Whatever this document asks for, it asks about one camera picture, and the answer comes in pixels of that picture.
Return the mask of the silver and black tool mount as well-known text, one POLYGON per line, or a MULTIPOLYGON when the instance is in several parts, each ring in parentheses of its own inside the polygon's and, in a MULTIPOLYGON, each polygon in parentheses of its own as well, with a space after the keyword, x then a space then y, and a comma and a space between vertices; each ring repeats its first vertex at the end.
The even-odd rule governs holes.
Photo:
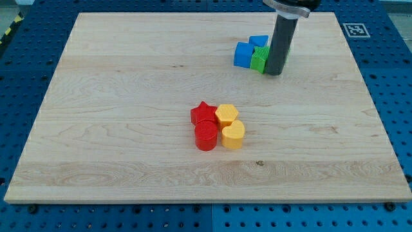
POLYGON ((263 4, 285 19, 298 19, 308 18, 320 6, 321 0, 263 0, 263 4))

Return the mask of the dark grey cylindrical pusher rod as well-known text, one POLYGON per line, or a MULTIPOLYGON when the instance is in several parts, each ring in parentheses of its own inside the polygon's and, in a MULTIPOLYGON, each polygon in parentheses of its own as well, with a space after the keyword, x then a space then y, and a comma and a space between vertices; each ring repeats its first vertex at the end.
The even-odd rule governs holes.
POLYGON ((269 75, 280 75, 288 57, 294 36, 297 19, 287 19, 278 14, 270 43, 265 72, 269 75))

